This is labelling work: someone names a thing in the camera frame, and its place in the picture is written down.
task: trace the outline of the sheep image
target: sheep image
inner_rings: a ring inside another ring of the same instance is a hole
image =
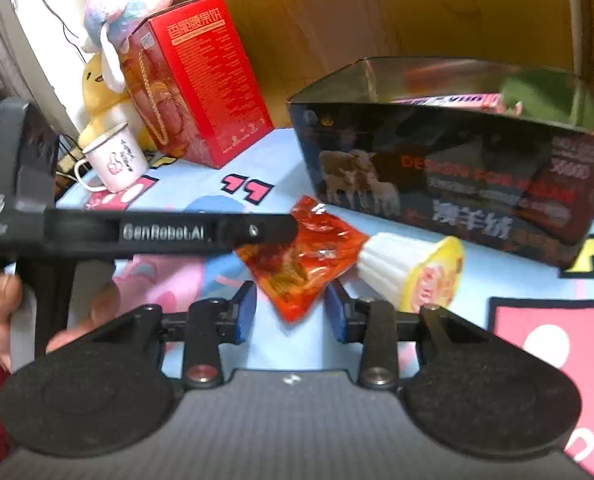
[[[343,176],[336,175],[325,175],[326,180],[326,195],[328,202],[341,205],[337,191],[343,191],[346,193],[346,198],[351,209],[355,209],[355,197],[354,194],[357,191],[355,188],[355,177],[357,176],[357,170],[345,171],[340,170]]]
[[[401,214],[397,187],[391,182],[380,182],[373,172],[366,173],[366,181],[373,192],[373,200],[375,200],[373,211],[375,215],[379,214],[381,205],[384,216],[397,218]]]
[[[362,208],[367,209],[369,207],[368,192],[370,191],[370,187],[366,182],[365,174],[371,171],[376,173],[377,171],[371,161],[373,156],[375,156],[374,153],[364,152],[363,150],[352,150],[349,153],[324,150],[319,154],[319,163],[321,165],[324,181],[326,181],[326,193],[330,202],[333,202],[331,196],[334,195],[336,197],[334,203],[339,204],[337,190],[345,189],[344,185],[344,187],[337,187],[335,190],[331,191],[330,185],[328,184],[329,180],[333,187],[337,186],[340,181],[330,177],[336,176],[344,178],[343,171],[356,171],[355,176],[353,177],[355,183],[355,190],[353,193],[356,192],[359,196],[359,203]],[[348,202],[350,202],[351,207],[354,209],[355,201],[349,199]]]

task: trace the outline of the open box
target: open box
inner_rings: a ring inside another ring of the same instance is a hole
[[[594,219],[594,98],[571,73],[362,59],[289,110],[324,202],[560,267]]]

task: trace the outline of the plush toy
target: plush toy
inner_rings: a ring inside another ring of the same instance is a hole
[[[82,77],[84,107],[90,114],[90,123],[80,134],[78,144],[85,148],[91,141],[109,131],[117,124],[128,123],[145,152],[155,152],[157,147],[148,133],[142,118],[133,106],[127,91],[115,93],[109,90],[102,75],[101,54],[95,54],[84,68]]]
[[[173,0],[87,0],[84,27],[88,32],[85,52],[102,52],[102,73],[109,89],[124,91],[125,81],[117,50],[139,25],[154,12],[167,9]]]

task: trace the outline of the human hand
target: human hand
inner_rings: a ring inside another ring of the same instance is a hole
[[[16,274],[0,272],[0,365],[10,371],[10,316],[20,307],[22,283]],[[119,289],[109,282],[95,296],[90,315],[75,328],[57,333],[48,343],[47,352],[81,337],[91,330],[115,319],[119,310]]]

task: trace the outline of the red snack bag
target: red snack bag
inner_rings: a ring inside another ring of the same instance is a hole
[[[368,237],[303,196],[290,244],[244,246],[237,254],[286,322],[300,320],[324,286],[355,264]]]

